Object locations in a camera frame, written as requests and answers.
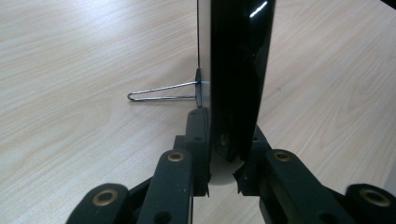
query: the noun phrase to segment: screw hole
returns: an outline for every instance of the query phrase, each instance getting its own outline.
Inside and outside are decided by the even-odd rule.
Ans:
[[[92,203],[96,206],[106,206],[116,201],[118,195],[114,189],[104,189],[93,197]]]
[[[337,224],[338,222],[338,218],[331,214],[331,213],[322,213],[319,215],[319,218],[322,222],[326,223],[326,224]]]
[[[276,152],[274,156],[279,160],[279,161],[290,161],[291,157],[289,154],[285,152]]]
[[[157,215],[155,215],[154,222],[156,224],[167,224],[171,221],[171,219],[172,219],[172,216],[170,213],[160,212],[160,213],[157,213]]]
[[[368,203],[375,204],[380,207],[390,206],[390,200],[382,193],[373,189],[361,189],[361,197]]]
[[[182,160],[184,160],[184,155],[179,152],[174,152],[172,154],[169,154],[168,160],[169,161],[182,161]]]

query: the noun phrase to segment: glossy black panel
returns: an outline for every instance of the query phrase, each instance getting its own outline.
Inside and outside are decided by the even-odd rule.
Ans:
[[[396,9],[396,1],[395,0],[381,0],[383,3],[387,4],[390,7],[393,7],[393,9]]]
[[[211,146],[227,161],[244,160],[260,109],[275,1],[199,0],[198,8]]]

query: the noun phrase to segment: metal wire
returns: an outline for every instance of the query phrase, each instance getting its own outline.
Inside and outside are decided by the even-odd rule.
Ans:
[[[144,102],[144,101],[161,101],[161,100],[176,100],[176,99],[195,99],[195,95],[181,95],[181,96],[160,96],[160,97],[145,97],[145,98],[132,98],[132,95],[138,95],[138,94],[143,94],[143,93],[149,93],[149,92],[154,92],[154,91],[165,91],[169,89],[175,89],[175,88],[180,88],[180,87],[185,87],[185,86],[190,86],[190,85],[195,85],[198,84],[198,81],[193,81],[193,82],[187,82],[187,83],[182,83],[178,84],[175,86],[168,86],[168,87],[162,87],[154,90],[148,90],[148,91],[134,91],[131,92],[127,95],[128,99],[133,102]]]

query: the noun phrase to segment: wooden table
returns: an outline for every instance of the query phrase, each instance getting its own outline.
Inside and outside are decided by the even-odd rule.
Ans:
[[[258,124],[337,191],[396,194],[395,27],[379,1],[277,1]],[[2,1],[0,222],[65,223],[90,189],[152,176],[196,105],[126,94],[192,81],[196,36],[195,1]],[[235,183],[209,187],[194,223],[262,223]]]

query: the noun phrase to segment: black mechanical arm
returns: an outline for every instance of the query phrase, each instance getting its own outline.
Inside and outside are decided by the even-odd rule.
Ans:
[[[154,176],[128,190],[92,189],[67,223],[192,223],[193,197],[208,194],[207,110],[188,115],[186,135],[160,157]],[[322,186],[293,153],[271,149],[257,127],[248,159],[234,173],[238,191],[257,196],[265,223],[396,223],[396,198],[359,184],[339,194]]]

